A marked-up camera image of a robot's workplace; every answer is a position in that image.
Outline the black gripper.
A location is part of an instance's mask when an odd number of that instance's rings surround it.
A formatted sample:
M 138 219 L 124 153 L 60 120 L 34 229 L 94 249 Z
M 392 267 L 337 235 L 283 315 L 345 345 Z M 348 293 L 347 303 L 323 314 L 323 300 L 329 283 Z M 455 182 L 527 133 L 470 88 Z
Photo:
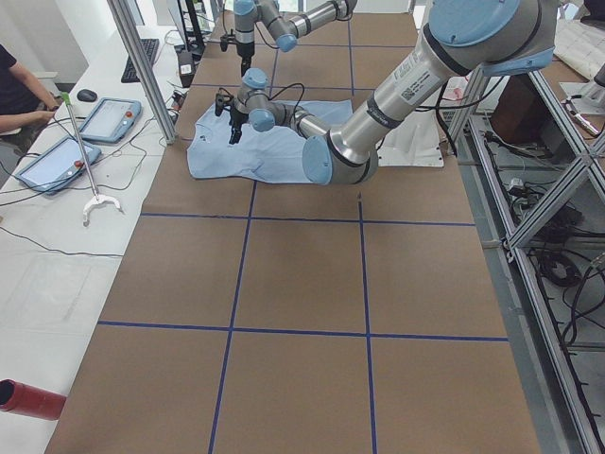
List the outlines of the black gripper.
M 234 104 L 230 107 L 230 126 L 232 128 L 230 144 L 237 144 L 242 137 L 242 126 L 248 122 L 249 115 L 241 112 Z
M 251 68 L 252 57 L 255 53 L 255 42 L 238 42 L 236 44 L 236 50 L 237 55 L 242 58 L 240 64 L 240 75 L 245 75 L 245 72 Z

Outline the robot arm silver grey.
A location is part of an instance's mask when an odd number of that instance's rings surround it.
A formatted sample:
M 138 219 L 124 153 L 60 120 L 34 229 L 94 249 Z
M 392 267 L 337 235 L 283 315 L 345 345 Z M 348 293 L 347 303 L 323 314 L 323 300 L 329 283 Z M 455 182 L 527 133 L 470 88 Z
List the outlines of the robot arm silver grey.
M 239 142 L 244 123 L 256 131 L 286 126 L 305 140 L 302 168 L 312 183 L 361 183 L 377 169 L 377 143 L 450 78 L 477 67 L 487 77 L 525 74 L 548 66 L 554 53 L 555 1 L 436 1 L 414 50 L 344 124 L 329 126 L 302 107 L 270 101 L 266 74 L 251 65 L 255 25 L 263 23 L 288 52 L 316 28 L 350 18 L 355 5 L 327 1 L 285 19 L 274 1 L 234 2 L 242 84 L 227 104 L 231 143 Z
M 356 7 L 355 0 L 325 1 L 307 12 L 285 18 L 277 1 L 240 0 L 233 3 L 234 41 L 241 58 L 241 75 L 250 68 L 255 53 L 255 26 L 262 23 L 276 46 L 289 52 L 301 37 L 309 35 L 334 21 L 349 20 Z

